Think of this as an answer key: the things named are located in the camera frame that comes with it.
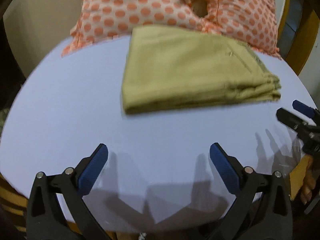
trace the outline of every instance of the silver screw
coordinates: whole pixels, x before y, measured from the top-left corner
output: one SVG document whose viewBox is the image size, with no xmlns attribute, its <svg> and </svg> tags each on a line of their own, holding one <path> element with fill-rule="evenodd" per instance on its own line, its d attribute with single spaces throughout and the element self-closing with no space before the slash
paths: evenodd
<svg viewBox="0 0 320 240">
<path fill-rule="evenodd" d="M 64 171 L 65 174 L 70 175 L 73 173 L 73 168 L 66 168 L 66 170 Z"/>
<path fill-rule="evenodd" d="M 42 171 L 37 173 L 37 178 L 41 179 L 43 177 L 44 173 Z"/>
<path fill-rule="evenodd" d="M 281 177 L 282 177 L 282 174 L 281 174 L 281 172 L 276 171 L 276 172 L 275 172 L 275 176 L 276 176 L 277 178 L 281 178 Z"/>
<path fill-rule="evenodd" d="M 246 173 L 248 173 L 248 174 L 251 174 L 251 173 L 253 173 L 253 168 L 247 166 L 247 167 L 244 168 L 244 171 L 245 171 Z"/>
</svg>

